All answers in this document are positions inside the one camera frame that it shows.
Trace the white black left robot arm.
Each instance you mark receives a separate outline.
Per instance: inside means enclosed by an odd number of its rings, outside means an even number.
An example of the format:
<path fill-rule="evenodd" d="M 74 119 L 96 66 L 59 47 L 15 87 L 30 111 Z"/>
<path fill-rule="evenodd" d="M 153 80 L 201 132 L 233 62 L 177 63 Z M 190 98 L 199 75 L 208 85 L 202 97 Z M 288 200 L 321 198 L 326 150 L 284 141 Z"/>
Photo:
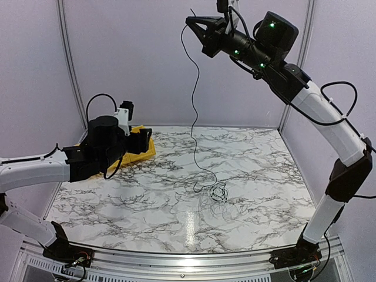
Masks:
<path fill-rule="evenodd" d="M 131 132 L 127 118 L 100 116 L 89 122 L 87 135 L 77 146 L 1 161 L 1 225 L 36 240 L 47 258 L 66 262 L 89 259 L 91 250 L 71 245 L 60 224 L 27 211 L 6 193 L 35 184 L 79 182 L 99 173 L 108 179 L 108 168 L 120 164 L 126 153 L 148 151 L 151 135 L 149 128 Z"/>

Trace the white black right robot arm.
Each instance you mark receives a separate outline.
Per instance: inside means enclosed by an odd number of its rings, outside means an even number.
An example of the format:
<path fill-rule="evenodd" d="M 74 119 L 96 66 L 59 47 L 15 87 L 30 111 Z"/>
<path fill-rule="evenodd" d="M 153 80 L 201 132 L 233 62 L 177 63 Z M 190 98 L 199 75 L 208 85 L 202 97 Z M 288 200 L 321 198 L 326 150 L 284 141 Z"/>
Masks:
<path fill-rule="evenodd" d="M 189 16 L 185 20 L 205 55 L 213 58 L 224 52 L 255 79 L 265 81 L 280 100 L 305 116 L 338 154 L 325 193 L 296 245 L 273 251 L 270 257 L 277 269 L 309 263 L 321 257 L 319 241 L 371 172 L 372 145 L 321 87 L 297 65 L 286 62 L 298 36 L 293 24 L 274 12 L 267 12 L 253 32 L 238 31 L 241 22 L 242 16 L 232 6 L 222 9 L 220 17 Z"/>

